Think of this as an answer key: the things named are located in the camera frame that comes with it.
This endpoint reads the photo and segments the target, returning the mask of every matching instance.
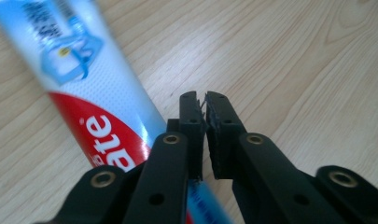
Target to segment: metal ring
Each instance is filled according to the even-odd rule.
[[[246,141],[248,141],[251,144],[255,144],[255,145],[261,145],[264,142],[262,137],[255,135],[255,134],[248,135],[247,138],[246,138]]]
[[[329,178],[336,184],[344,186],[346,188],[355,188],[357,181],[350,175],[341,171],[331,171]]]
[[[101,177],[102,175],[107,175],[108,179],[100,180],[99,177]],[[100,189],[100,188],[104,188],[111,185],[115,181],[115,179],[116,179],[116,175],[113,172],[102,171],[92,177],[91,185],[95,188]]]
[[[166,135],[162,140],[166,144],[176,144],[180,141],[180,138],[177,135],[170,134]]]

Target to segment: red label section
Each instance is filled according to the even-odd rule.
[[[97,105],[71,95],[49,96],[92,166],[118,166],[128,172],[145,161],[150,147],[123,121]]]

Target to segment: wood grain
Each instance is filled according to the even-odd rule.
[[[99,5],[165,119],[177,118],[180,94],[218,91],[299,169],[336,164],[378,188],[378,0]],[[231,182],[213,179],[204,154],[206,181],[241,223]],[[90,168],[0,31],[0,223],[53,217]]]

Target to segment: toothpaste tube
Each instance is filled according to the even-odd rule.
[[[93,1],[0,0],[0,26],[93,166],[147,159],[165,122]],[[188,206],[188,222],[231,223],[203,182],[190,182]]]

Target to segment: screw hole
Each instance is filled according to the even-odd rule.
[[[332,171],[329,173],[329,178],[336,184],[347,188],[355,188],[357,181],[350,175],[340,172]]]
[[[164,201],[164,196],[160,193],[153,194],[148,198],[148,202],[153,205],[160,205],[163,203],[163,201]]]
[[[166,144],[176,144],[180,141],[179,137],[176,135],[167,135],[163,138],[163,142]]]
[[[294,195],[293,198],[294,198],[294,202],[299,203],[301,205],[308,205],[308,204],[310,204],[310,201],[308,200],[308,198],[305,197],[302,194],[296,194],[296,195]]]
[[[104,188],[109,186],[116,179],[116,175],[110,171],[102,171],[94,175],[91,179],[91,185],[95,188]]]
[[[246,138],[246,141],[248,141],[251,144],[255,144],[255,145],[261,145],[263,143],[263,139],[260,136],[257,136],[257,135],[249,135]]]

